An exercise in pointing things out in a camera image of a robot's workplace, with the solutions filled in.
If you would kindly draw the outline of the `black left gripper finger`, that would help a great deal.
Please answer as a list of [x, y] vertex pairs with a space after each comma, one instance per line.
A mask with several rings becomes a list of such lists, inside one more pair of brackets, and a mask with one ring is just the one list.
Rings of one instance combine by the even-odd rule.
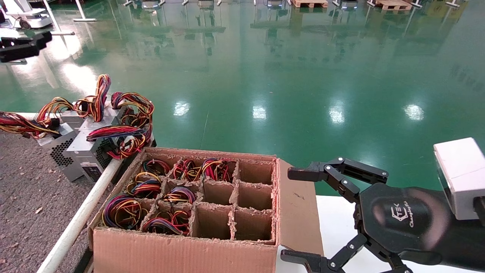
[[50, 31], [38, 33], [31, 38], [2, 37], [0, 42], [0, 61], [1, 63], [7, 63], [38, 56], [50, 41], [52, 41], [52, 33]]

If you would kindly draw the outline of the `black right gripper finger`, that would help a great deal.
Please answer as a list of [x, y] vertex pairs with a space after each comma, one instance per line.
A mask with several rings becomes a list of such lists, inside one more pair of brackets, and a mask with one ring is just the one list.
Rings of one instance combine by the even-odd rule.
[[350, 203], [359, 202], [360, 189], [348, 178], [386, 184], [388, 172], [361, 162], [338, 157], [329, 162], [311, 162], [307, 168], [289, 167], [288, 178], [293, 181], [326, 182]]
[[379, 243], [377, 239], [359, 233], [330, 259], [320, 254], [295, 250], [283, 250], [280, 257], [283, 261], [305, 266], [309, 273], [344, 273], [343, 268], [347, 262], [363, 247], [370, 247], [375, 256], [388, 262], [391, 267], [389, 273], [411, 273], [412, 270], [402, 262], [399, 254], [413, 246], [412, 240], [412, 236], [400, 234], [394, 240]]

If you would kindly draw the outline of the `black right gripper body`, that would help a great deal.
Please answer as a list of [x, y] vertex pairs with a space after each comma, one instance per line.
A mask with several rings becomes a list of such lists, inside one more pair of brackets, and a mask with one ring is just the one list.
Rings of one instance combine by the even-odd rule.
[[443, 192], [374, 184], [359, 195], [362, 231], [386, 254], [422, 265], [483, 271], [484, 227], [458, 220]]

